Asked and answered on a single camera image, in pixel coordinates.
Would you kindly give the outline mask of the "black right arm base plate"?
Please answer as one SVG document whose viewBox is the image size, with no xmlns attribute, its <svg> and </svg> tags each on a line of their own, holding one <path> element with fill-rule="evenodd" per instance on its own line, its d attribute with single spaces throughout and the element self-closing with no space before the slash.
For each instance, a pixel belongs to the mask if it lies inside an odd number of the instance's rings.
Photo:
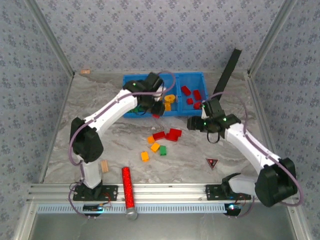
<svg viewBox="0 0 320 240">
<path fill-rule="evenodd" d="M 235 193 L 231 188 L 224 183 L 221 184 L 207 184 L 205 186 L 206 198 L 208 201 L 215 200 L 251 200 L 252 197 L 244 193 Z"/>
</svg>

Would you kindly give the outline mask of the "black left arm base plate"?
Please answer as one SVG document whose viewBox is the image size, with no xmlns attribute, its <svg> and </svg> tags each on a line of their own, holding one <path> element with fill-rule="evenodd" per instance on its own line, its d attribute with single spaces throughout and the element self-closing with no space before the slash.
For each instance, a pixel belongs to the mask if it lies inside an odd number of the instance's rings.
<svg viewBox="0 0 320 240">
<path fill-rule="evenodd" d="M 118 197 L 117 185 L 99 184 L 95 188 L 88 188 L 85 184 L 77 185 L 72 200 L 79 202 L 107 202 L 116 201 Z"/>
</svg>

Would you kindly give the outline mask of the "red glitter tube silver cap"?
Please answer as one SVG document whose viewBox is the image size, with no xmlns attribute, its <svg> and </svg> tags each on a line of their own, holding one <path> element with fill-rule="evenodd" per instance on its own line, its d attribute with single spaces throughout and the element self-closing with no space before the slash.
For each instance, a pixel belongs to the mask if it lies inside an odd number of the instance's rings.
<svg viewBox="0 0 320 240">
<path fill-rule="evenodd" d="M 121 169 L 121 172 L 122 172 L 124 201 L 125 201 L 125 207 L 126 207 L 125 215 L 129 220 L 134 221 L 137 219 L 138 213 L 135 207 L 134 191 L 133 191 L 130 168 L 125 166 Z"/>
</svg>

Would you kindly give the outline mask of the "black folded chessboard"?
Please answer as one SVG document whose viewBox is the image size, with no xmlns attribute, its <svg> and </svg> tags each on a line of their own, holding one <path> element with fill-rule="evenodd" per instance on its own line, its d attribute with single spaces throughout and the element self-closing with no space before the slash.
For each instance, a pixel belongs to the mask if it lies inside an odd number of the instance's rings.
<svg viewBox="0 0 320 240">
<path fill-rule="evenodd" d="M 238 60 L 241 56 L 242 50 L 235 48 L 218 80 L 218 83 L 213 91 L 213 94 L 223 92 L 227 86 L 227 83 L 236 68 Z"/>
</svg>

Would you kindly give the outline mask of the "grey metal shelf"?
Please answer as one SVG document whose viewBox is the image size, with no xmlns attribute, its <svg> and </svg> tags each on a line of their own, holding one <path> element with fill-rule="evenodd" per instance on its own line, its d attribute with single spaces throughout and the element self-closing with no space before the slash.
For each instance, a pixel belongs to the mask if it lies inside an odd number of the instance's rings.
<svg viewBox="0 0 320 240">
<path fill-rule="evenodd" d="M 30 203 L 23 209 L 13 240 L 316 240 L 302 210 L 266 208 L 255 203 L 242 218 L 222 213 L 156 213 L 140 205 L 129 220 L 123 204 L 96 219 L 73 213 L 66 204 Z"/>
</svg>

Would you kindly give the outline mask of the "small circuit board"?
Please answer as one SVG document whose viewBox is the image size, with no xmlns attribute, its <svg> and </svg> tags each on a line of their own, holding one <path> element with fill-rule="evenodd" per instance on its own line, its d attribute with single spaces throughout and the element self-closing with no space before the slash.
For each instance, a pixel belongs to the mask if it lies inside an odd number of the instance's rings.
<svg viewBox="0 0 320 240">
<path fill-rule="evenodd" d="M 82 210 L 84 212 L 99 212 L 102 213 L 112 207 L 111 204 L 100 203 L 100 204 L 84 204 Z"/>
<path fill-rule="evenodd" d="M 242 210 L 242 206 L 240 204 L 235 204 L 235 203 L 226 203 L 224 205 L 225 208 L 225 213 L 224 215 L 228 217 L 237 217 Z"/>
</svg>

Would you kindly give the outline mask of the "blue three-compartment plastic bin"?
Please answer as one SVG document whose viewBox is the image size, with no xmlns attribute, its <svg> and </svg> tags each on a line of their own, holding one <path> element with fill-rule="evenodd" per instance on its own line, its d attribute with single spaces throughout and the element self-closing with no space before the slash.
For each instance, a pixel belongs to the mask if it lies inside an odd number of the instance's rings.
<svg viewBox="0 0 320 240">
<path fill-rule="evenodd" d="M 175 73 L 175 86 L 164 96 L 166 95 L 175 95 L 175 102 L 171 103 L 171 111 L 165 111 L 163 116 L 161 117 L 191 117 L 191 116 L 201 116 L 202 110 L 198 109 L 195 110 L 193 105 L 197 102 L 202 102 L 202 100 L 206 100 L 209 95 L 207 91 L 207 86 L 204 78 L 204 74 L 202 72 L 182 72 L 182 73 Z M 148 76 L 148 73 L 145 74 L 127 74 L 123 77 L 123 84 L 129 81 L 137 81 L 137 80 L 145 80 Z M 162 73 L 160 77 L 164 80 L 165 88 L 169 88 L 172 85 L 173 78 L 169 73 Z M 181 87 L 187 86 L 190 91 L 191 95 L 185 96 L 182 91 Z M 193 91 L 199 90 L 201 94 L 202 100 L 196 101 L 194 98 Z M 188 104 L 187 99 L 192 98 L 193 104 Z M 143 113 L 135 113 L 133 110 L 130 110 L 126 114 L 124 114 L 124 118 L 148 118 L 152 117 L 152 114 L 146 112 L 144 115 Z"/>
</svg>

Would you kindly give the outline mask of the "aluminium cross rail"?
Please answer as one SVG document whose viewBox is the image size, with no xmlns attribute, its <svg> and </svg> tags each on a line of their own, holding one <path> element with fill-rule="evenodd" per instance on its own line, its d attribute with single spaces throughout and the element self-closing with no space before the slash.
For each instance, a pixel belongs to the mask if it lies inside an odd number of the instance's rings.
<svg viewBox="0 0 320 240">
<path fill-rule="evenodd" d="M 72 183 L 31 185 L 26 200 L 35 203 L 67 203 Z M 136 203 L 199 203 L 207 200 L 204 183 L 134 183 Z"/>
</svg>

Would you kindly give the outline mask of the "aluminium corner post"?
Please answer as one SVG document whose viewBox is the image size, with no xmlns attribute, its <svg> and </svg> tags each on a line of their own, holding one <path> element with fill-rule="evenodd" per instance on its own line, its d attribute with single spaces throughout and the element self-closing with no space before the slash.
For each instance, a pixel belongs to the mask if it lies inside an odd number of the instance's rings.
<svg viewBox="0 0 320 240">
<path fill-rule="evenodd" d="M 250 77 L 254 77 L 259 70 L 261 64 L 270 51 L 278 34 L 286 23 L 290 13 L 297 4 L 298 0 L 284 0 L 278 13 L 276 14 L 259 50 L 257 51 L 249 69 L 247 70 Z"/>
<path fill-rule="evenodd" d="M 48 44 L 50 45 L 52 51 L 56 55 L 57 59 L 59 60 L 60 64 L 62 65 L 64 71 L 67 73 L 67 75 L 71 78 L 74 76 L 74 71 L 63 52 L 62 48 L 60 47 L 60 44 L 55 37 L 53 31 L 51 30 L 44 14 L 42 13 L 38 3 L 36 0 L 24 0 L 26 6 L 28 7 L 29 11 L 31 12 L 34 20 L 38 24 L 39 28 L 41 29 L 41 32 L 45 36 Z"/>
</svg>

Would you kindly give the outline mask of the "aluminium side rail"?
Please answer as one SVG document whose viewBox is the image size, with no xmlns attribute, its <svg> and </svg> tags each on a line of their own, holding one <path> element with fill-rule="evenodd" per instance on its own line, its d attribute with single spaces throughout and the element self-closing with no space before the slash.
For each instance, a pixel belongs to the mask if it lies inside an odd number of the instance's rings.
<svg viewBox="0 0 320 240">
<path fill-rule="evenodd" d="M 61 122 L 62 117 L 63 117 L 63 113 L 64 113 L 66 102 L 68 100 L 68 96 L 69 96 L 69 93 L 70 93 L 70 90 L 71 90 L 71 86 L 72 86 L 72 82 L 73 82 L 74 76 L 75 76 L 75 72 L 72 72 L 71 77 L 69 78 L 69 83 L 68 83 L 67 88 L 66 88 L 65 96 L 64 96 L 63 101 L 62 101 L 62 105 L 61 105 L 61 108 L 60 108 L 60 111 L 59 111 L 57 122 L 56 122 L 56 125 L 55 125 L 55 128 L 54 128 L 54 131 L 53 131 L 53 135 L 52 135 L 51 141 L 50 141 L 49 146 L 48 146 L 47 154 L 45 156 L 45 159 L 44 159 L 44 162 L 43 162 L 43 166 L 42 166 L 39 178 L 38 178 L 38 183 L 39 184 L 42 184 L 44 182 L 44 180 L 45 180 L 45 177 L 46 177 L 48 164 L 49 164 L 50 157 L 51 157 L 54 145 L 55 145 L 57 134 L 59 132 L 60 122 Z"/>
<path fill-rule="evenodd" d="M 254 80 L 246 72 L 243 75 L 250 96 L 250 104 L 254 108 L 255 119 L 259 126 L 259 134 L 254 132 L 254 130 L 250 126 L 248 126 L 247 129 L 251 136 L 256 139 L 256 142 L 260 142 L 260 144 L 268 149 L 269 152 L 283 157 L 283 155 L 281 153 L 278 153 L 278 150 L 276 149 L 276 144 L 267 121 L 258 88 Z M 253 166 L 257 176 L 259 176 L 260 170 L 263 168 L 263 164 L 272 165 L 274 163 L 269 159 L 262 160 L 262 158 L 265 158 L 265 156 L 260 151 L 258 151 L 248 140 L 246 140 L 246 143 L 248 143 L 248 150 L 241 150 L 241 153 L 244 153 L 244 156 Z"/>
</svg>

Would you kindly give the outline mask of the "red L-shaped lego piece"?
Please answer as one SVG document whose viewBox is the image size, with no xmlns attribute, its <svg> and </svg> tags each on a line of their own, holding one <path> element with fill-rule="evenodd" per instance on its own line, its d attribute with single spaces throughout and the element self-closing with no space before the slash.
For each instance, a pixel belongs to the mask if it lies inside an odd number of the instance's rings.
<svg viewBox="0 0 320 240">
<path fill-rule="evenodd" d="M 169 132 L 166 134 L 165 139 L 172 142 L 177 142 L 181 136 L 182 136 L 182 130 L 171 128 Z"/>
</svg>

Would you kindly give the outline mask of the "red triangular toy sign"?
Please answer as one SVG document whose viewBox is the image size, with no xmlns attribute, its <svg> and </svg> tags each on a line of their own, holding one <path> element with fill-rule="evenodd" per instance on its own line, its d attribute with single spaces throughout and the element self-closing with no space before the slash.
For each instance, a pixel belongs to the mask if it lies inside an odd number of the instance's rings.
<svg viewBox="0 0 320 240">
<path fill-rule="evenodd" d="M 211 170 L 213 170 L 215 168 L 215 166 L 217 165 L 217 163 L 219 162 L 218 159 L 213 159 L 213 158 L 206 158 L 206 161 L 207 161 Z"/>
</svg>

